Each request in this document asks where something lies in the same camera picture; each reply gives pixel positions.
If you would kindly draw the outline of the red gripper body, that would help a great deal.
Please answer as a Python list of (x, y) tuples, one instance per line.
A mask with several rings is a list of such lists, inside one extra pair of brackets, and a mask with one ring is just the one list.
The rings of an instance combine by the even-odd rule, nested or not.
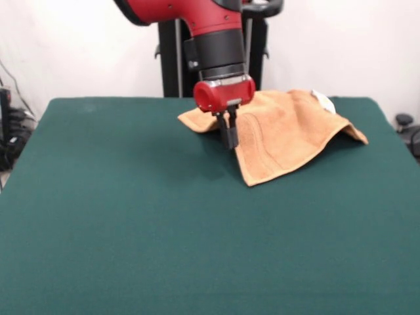
[(256, 86), (249, 75), (225, 79), (199, 81), (193, 89), (193, 97), (202, 112), (223, 113), (231, 106), (250, 103)]

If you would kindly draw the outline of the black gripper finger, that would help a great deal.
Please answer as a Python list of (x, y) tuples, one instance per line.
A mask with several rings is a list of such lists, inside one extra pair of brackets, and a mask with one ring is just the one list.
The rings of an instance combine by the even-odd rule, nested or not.
[(232, 150), (234, 148), (234, 141), (232, 140), (232, 135), (230, 132), (232, 116), (231, 113), (228, 112), (228, 120), (226, 120), (226, 113), (225, 112), (218, 112), (214, 113), (213, 116), (217, 120), (217, 125), (219, 127), (220, 135), (222, 138), (222, 142), (224, 147), (228, 150)]
[(235, 148), (238, 145), (238, 132), (236, 126), (238, 105), (230, 106), (228, 108), (229, 113), (229, 147)]

